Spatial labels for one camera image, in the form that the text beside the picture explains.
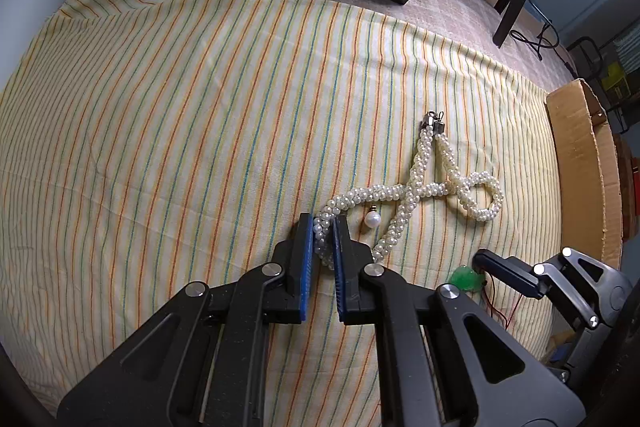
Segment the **green jade gourd pendant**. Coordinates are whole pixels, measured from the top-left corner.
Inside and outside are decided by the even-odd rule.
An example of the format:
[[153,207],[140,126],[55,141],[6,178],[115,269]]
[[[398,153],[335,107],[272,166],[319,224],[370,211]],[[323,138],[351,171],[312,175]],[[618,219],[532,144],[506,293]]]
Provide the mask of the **green jade gourd pendant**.
[[497,307],[497,284],[491,275],[486,279],[486,272],[476,272],[469,265],[460,265],[451,273],[448,282],[454,284],[460,291],[480,296],[480,302],[492,319],[497,320],[507,331],[515,320],[516,312],[522,301],[522,297],[516,298],[513,307],[500,309]]

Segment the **single pearl earring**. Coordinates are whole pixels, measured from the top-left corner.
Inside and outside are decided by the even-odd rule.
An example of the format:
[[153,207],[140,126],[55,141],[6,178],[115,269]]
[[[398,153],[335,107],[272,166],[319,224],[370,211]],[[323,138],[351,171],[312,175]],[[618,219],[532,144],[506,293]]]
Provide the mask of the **single pearl earring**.
[[371,205],[363,217],[363,225],[370,230],[377,229],[382,221],[380,210],[377,205]]

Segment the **cardboard box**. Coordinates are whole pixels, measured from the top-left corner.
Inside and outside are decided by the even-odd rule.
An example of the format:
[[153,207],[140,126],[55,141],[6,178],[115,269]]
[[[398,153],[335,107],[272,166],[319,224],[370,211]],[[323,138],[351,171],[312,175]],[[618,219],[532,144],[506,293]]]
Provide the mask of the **cardboard box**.
[[623,205],[617,152],[605,110],[581,79],[549,93],[546,105],[559,166],[561,244],[618,269]]

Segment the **yellow box on rack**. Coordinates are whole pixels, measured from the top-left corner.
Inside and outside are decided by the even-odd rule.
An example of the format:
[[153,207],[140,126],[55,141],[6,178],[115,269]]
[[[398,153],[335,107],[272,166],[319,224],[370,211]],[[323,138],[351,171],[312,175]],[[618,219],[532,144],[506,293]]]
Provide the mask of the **yellow box on rack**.
[[620,62],[614,62],[608,65],[601,84],[608,101],[612,104],[627,101],[639,92],[639,69],[626,72]]

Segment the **striped yellow cloth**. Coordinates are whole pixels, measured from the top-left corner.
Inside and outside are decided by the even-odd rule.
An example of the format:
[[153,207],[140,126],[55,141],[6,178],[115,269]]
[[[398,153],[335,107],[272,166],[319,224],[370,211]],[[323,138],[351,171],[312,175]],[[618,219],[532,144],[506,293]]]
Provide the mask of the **striped yellow cloth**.
[[546,91],[434,32],[326,0],[67,0],[1,91],[1,342],[48,412],[186,283],[265,262],[303,212],[407,179],[442,113],[478,223],[420,202],[387,258],[434,287],[475,251],[561,247]]

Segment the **black metal rack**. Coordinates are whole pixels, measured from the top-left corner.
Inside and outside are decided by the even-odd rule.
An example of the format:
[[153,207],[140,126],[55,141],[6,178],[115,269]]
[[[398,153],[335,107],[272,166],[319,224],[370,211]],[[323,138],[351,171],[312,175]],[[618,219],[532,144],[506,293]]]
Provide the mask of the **black metal rack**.
[[612,44],[599,46],[593,38],[582,36],[574,40],[567,47],[567,51],[574,61],[576,72],[597,95],[608,119],[614,121],[614,130],[620,134],[628,132],[631,124],[627,121],[625,110],[629,108],[632,97],[627,101],[612,104],[608,101],[601,84],[608,65],[619,62]]

